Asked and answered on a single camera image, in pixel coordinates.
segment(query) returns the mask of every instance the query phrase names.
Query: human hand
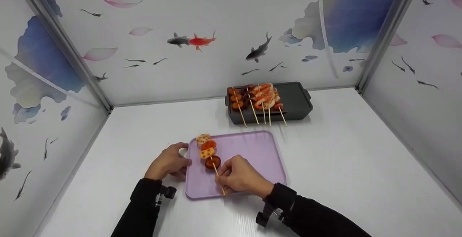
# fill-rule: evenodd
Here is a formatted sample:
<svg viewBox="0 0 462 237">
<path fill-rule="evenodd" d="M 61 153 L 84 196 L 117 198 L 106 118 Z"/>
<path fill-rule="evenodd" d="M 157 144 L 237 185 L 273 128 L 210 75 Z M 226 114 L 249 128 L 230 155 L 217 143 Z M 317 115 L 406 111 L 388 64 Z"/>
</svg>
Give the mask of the human hand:
<svg viewBox="0 0 462 237">
<path fill-rule="evenodd" d="M 192 161 L 178 153 L 180 148 L 188 148 L 188 144 L 178 142 L 162 150 L 162 153 L 160 153 L 147 169 L 145 178 L 163 180 L 170 174 L 180 180 L 185 180 L 186 167 L 190 166 Z"/>
<path fill-rule="evenodd" d="M 264 199 L 271 194 L 274 184 L 260 175 L 241 155 L 228 159 L 218 170 L 215 183 L 224 188 L 225 194 L 246 191 Z"/>
</svg>

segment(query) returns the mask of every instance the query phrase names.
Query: carrot slice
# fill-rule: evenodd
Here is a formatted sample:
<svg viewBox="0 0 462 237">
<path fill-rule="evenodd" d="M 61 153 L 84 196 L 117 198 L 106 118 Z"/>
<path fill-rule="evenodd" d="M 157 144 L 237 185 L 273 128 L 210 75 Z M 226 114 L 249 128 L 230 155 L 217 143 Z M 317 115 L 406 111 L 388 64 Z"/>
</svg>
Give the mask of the carrot slice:
<svg viewBox="0 0 462 237">
<path fill-rule="evenodd" d="M 208 148 L 216 148 L 217 143 L 214 140 L 208 140 L 201 146 L 201 150 L 206 150 Z"/>
<path fill-rule="evenodd" d="M 232 104 L 232 108 L 233 110 L 235 111 L 238 111 L 239 110 L 239 107 L 243 107 L 244 106 L 244 103 L 242 101 L 239 101 L 239 102 L 234 102 Z"/>
<path fill-rule="evenodd" d="M 242 96 L 240 94 L 236 94 L 234 96 L 231 96 L 230 99 L 231 99 L 232 102 L 237 102 L 237 101 L 240 101 L 242 99 Z"/>
<path fill-rule="evenodd" d="M 234 94 L 238 94 L 239 93 L 239 90 L 236 89 L 236 88 L 228 88 L 228 94 L 230 96 L 233 96 Z"/>
</svg>

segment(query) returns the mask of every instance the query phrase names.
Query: right hand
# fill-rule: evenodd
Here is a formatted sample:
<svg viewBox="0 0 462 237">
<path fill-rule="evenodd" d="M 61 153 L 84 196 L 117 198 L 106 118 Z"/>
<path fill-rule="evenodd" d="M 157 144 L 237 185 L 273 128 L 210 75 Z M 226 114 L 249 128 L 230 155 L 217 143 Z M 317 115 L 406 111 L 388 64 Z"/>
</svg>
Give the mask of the right hand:
<svg viewBox="0 0 462 237">
<path fill-rule="evenodd" d="M 224 188 L 225 194 L 244 191 L 264 199 L 274 187 L 241 155 L 228 159 L 218 170 L 218 175 L 215 176 L 215 182 Z"/>
</svg>

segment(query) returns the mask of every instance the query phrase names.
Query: wooden stick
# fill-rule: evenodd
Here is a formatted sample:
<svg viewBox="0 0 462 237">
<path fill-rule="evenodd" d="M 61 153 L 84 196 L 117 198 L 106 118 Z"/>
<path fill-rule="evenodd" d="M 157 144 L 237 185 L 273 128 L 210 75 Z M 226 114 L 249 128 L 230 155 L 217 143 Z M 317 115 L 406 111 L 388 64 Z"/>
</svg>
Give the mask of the wooden stick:
<svg viewBox="0 0 462 237">
<path fill-rule="evenodd" d="M 265 116 L 265 109 L 263 109 L 263 120 L 265 121 L 265 124 L 266 124 L 266 116 Z"/>
<path fill-rule="evenodd" d="M 215 173 L 217 174 L 217 177 L 220 177 L 220 175 L 218 175 L 218 170 L 215 167 L 215 163 L 212 162 L 212 165 L 213 165 L 213 168 L 215 169 Z M 226 193 L 225 193 L 225 190 L 223 189 L 223 187 L 221 187 L 221 191 L 223 192 L 223 195 L 225 196 Z"/>
<path fill-rule="evenodd" d="M 284 115 L 282 114 L 281 107 L 278 107 L 278 108 L 279 108 L 279 112 L 281 113 L 282 120 L 284 120 L 284 123 L 286 124 L 286 127 L 287 127 L 287 122 L 286 122 L 286 119 L 284 118 Z"/>
<path fill-rule="evenodd" d="M 254 112 L 254 116 L 255 116 L 255 120 L 257 121 L 257 124 L 260 124 L 258 122 L 258 118 L 257 118 L 257 114 L 255 113 L 255 109 L 254 109 L 254 104 L 252 104 L 252 97 L 250 97 L 250 94 L 249 95 L 249 99 L 250 99 L 250 106 L 252 106 L 252 111 Z"/>
<path fill-rule="evenodd" d="M 236 97 L 236 100 L 237 100 L 236 92 L 234 90 L 232 92 L 234 93 L 234 96 Z M 247 123 L 245 123 L 244 115 L 242 114 L 241 107 L 239 106 L 239 104 L 237 104 L 237 107 L 239 108 L 239 112 L 241 113 L 242 121 L 244 122 L 244 125 L 247 128 Z"/>
</svg>

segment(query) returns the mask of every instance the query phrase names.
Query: white table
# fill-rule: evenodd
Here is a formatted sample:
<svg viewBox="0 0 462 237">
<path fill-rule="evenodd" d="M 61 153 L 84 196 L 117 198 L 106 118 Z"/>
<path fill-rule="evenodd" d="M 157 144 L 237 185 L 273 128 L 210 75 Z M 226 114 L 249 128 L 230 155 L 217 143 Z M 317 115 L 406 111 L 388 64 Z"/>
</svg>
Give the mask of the white table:
<svg viewBox="0 0 462 237">
<path fill-rule="evenodd" d="M 289 186 L 375 237 L 456 237 L 462 214 L 352 88 L 312 91 L 313 112 L 289 127 L 235 126 L 223 99 L 114 110 L 45 227 L 43 237 L 110 236 L 145 170 L 167 145 L 266 129 L 279 143 Z M 294 236 L 255 223 L 253 196 L 190 201 L 182 183 L 162 204 L 155 236 Z"/>
</svg>

